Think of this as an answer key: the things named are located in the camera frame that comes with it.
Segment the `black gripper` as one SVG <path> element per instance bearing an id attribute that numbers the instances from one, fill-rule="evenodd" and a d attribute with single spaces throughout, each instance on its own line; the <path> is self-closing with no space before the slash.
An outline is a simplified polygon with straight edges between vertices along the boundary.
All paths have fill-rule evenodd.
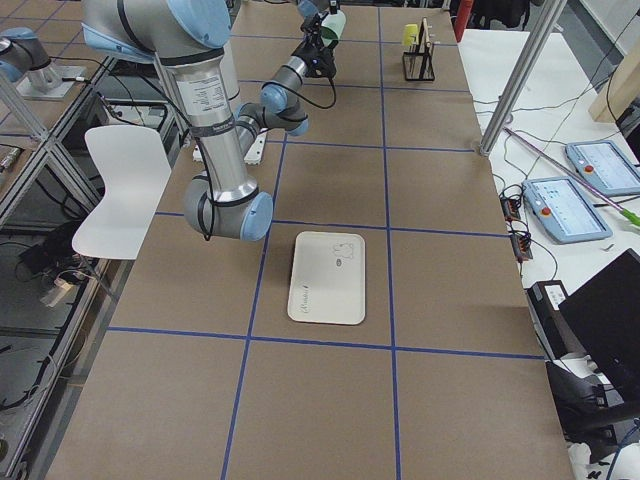
<path id="1" fill-rule="evenodd" d="M 307 78 L 333 79 L 336 65 L 333 49 L 322 42 L 313 44 L 306 42 L 301 46 L 301 59 L 306 66 L 304 74 Z"/>

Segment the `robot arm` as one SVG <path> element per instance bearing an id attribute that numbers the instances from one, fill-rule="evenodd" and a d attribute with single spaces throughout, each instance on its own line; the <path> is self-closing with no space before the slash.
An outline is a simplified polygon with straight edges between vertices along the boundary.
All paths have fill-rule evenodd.
<path id="1" fill-rule="evenodd" d="M 173 79 L 177 109 L 205 169 L 184 195 L 184 214 L 205 237 L 258 241 L 268 232 L 272 197 L 246 169 L 241 126 L 231 110 L 221 62 L 231 33 L 223 1 L 86 1 L 86 43 L 132 62 L 158 61 Z"/>
<path id="2" fill-rule="evenodd" d="M 282 129 L 300 136 L 308 129 L 308 115 L 302 102 L 319 109 L 330 109 L 333 103 L 321 105 L 300 92 L 307 78 L 325 78 L 334 83 L 336 65 L 334 49 L 341 38 L 346 16 L 338 1 L 299 1 L 303 17 L 303 38 L 289 59 L 274 76 L 263 83 L 259 103 L 239 107 L 236 132 L 243 142 L 253 141 L 263 130 Z"/>

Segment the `grey third robot arm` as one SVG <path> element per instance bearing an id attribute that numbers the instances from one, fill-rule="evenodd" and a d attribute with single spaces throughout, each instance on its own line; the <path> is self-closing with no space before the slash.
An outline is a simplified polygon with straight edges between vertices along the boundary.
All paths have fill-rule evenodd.
<path id="1" fill-rule="evenodd" d="M 57 65 L 36 33 L 28 27 L 1 32 L 1 72 L 24 97 L 33 100 L 61 100 L 71 88 L 63 81 L 66 72 L 82 73 L 81 67 Z"/>

